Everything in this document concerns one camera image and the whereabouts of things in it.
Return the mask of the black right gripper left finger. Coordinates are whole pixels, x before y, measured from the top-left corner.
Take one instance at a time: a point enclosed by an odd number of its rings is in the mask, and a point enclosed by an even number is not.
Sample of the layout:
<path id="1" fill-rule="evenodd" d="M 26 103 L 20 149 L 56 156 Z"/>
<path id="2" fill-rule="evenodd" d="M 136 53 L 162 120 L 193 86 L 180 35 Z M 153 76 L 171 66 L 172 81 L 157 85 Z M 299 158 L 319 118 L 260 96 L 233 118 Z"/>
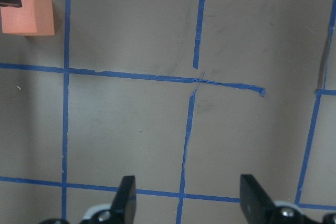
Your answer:
<path id="1" fill-rule="evenodd" d="M 133 223 L 136 203 L 135 176 L 124 176 L 112 203 L 90 208 L 89 223 Z"/>

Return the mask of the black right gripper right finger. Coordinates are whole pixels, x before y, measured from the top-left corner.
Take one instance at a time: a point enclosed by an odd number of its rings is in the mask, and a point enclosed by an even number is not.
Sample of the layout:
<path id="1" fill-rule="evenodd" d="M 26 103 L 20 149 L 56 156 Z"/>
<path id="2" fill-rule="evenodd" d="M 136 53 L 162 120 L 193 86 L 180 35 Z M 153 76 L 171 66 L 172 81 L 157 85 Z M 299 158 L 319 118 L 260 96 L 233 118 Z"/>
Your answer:
<path id="1" fill-rule="evenodd" d="M 312 223 L 298 207 L 273 201 L 252 174 L 240 176 L 240 208 L 248 223 Z"/>

